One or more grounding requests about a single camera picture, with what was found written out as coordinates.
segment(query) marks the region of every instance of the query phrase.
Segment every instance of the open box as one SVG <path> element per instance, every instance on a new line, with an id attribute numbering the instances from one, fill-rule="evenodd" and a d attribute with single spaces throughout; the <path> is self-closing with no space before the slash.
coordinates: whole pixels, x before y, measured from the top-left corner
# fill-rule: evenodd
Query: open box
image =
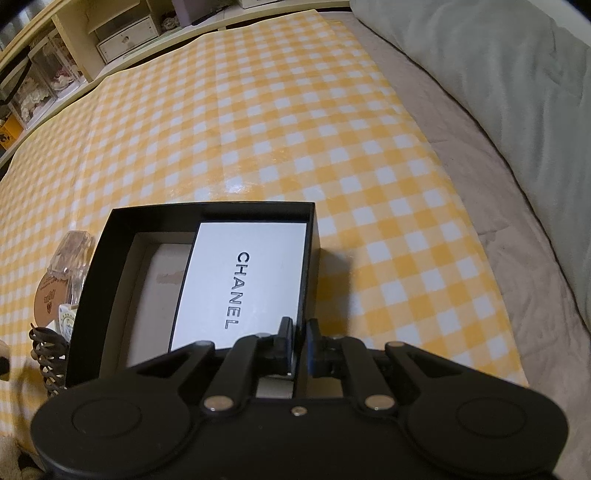
<path id="1" fill-rule="evenodd" d="M 294 229 L 301 236 L 294 234 Z M 245 251 L 250 252 L 248 260 Z M 235 339 L 275 333 L 270 330 L 275 322 L 279 327 L 281 316 L 292 317 L 297 348 L 304 319 L 314 311 L 319 251 L 313 203 L 178 203 L 113 210 L 82 291 L 66 386 L 108 377 L 199 339 L 213 340 L 218 348 L 226 348 L 232 344 L 228 337 L 231 327 L 239 328 L 233 333 Z M 285 260 L 274 260 L 279 257 Z M 296 271 L 296 264 L 297 278 L 289 274 Z M 245 291 L 244 298 L 229 296 L 232 287 L 243 286 L 240 282 L 246 276 L 240 273 L 246 272 L 252 272 L 252 311 L 246 302 L 240 303 L 246 299 Z M 216 285 L 225 281 L 222 277 L 229 286 L 218 296 Z M 295 306 L 278 314 L 283 312 L 281 305 L 289 301 Z M 212 315 L 212 306 L 218 304 L 223 313 Z M 263 318 L 269 312 L 270 319 L 262 330 L 258 319 L 248 324 L 249 318 Z M 211 325 L 218 328 L 201 328 Z M 207 334 L 214 338 L 200 336 Z"/>

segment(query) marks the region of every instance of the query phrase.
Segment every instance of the white drawer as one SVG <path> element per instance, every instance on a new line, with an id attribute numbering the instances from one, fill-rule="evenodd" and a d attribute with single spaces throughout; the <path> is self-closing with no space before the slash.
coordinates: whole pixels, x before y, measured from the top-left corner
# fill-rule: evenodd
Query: white drawer
<path id="1" fill-rule="evenodd" d="M 265 5 L 277 2 L 277 0 L 238 0 L 242 8 L 252 8 L 258 5 Z"/>
<path id="2" fill-rule="evenodd" d="M 129 52 L 129 50 L 156 37 L 158 37 L 158 30 L 152 17 L 148 16 L 103 40 L 96 47 L 99 49 L 104 61 L 109 63 Z"/>

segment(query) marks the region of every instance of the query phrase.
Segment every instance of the cardboard tag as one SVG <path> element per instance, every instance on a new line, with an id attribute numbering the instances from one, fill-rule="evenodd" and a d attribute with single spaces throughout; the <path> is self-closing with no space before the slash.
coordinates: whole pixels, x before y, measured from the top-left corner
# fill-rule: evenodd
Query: cardboard tag
<path id="1" fill-rule="evenodd" d="M 189 259 L 171 340 L 216 348 L 256 333 L 275 334 L 298 317 L 305 223 L 204 222 Z"/>
<path id="2" fill-rule="evenodd" d="M 35 293 L 33 313 L 38 327 L 46 327 L 59 319 L 59 308 L 66 302 L 68 281 L 55 278 L 49 273 L 43 275 Z"/>

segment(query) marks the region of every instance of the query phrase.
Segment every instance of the metal screw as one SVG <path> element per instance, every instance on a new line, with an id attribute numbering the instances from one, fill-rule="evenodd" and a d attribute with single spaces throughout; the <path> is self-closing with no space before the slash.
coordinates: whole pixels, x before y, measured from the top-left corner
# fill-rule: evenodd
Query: metal screw
<path id="1" fill-rule="evenodd" d="M 214 395 L 206 398 L 203 406 L 210 411 L 226 411 L 234 406 L 234 401 L 225 395 Z"/>
<path id="2" fill-rule="evenodd" d="M 291 414 L 294 417 L 303 417 L 308 413 L 308 409 L 306 407 L 293 407 L 291 409 Z"/>
<path id="3" fill-rule="evenodd" d="M 365 399 L 365 406 L 370 410 L 389 410 L 395 405 L 392 397 L 387 395 L 370 395 Z"/>

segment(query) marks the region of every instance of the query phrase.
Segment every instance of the gingham tablecloth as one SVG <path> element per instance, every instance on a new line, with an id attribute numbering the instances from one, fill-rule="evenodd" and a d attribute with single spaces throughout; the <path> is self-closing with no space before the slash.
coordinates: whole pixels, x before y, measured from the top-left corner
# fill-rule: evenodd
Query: gingham tablecloth
<path id="1" fill-rule="evenodd" d="M 352 34 L 314 11 L 204 35 L 107 78 L 41 126 L 0 184 L 0 430 L 45 399 L 27 332 L 61 237 L 112 208 L 315 202 L 325 334 L 399 339 L 525 376 L 485 253 L 412 117 Z"/>

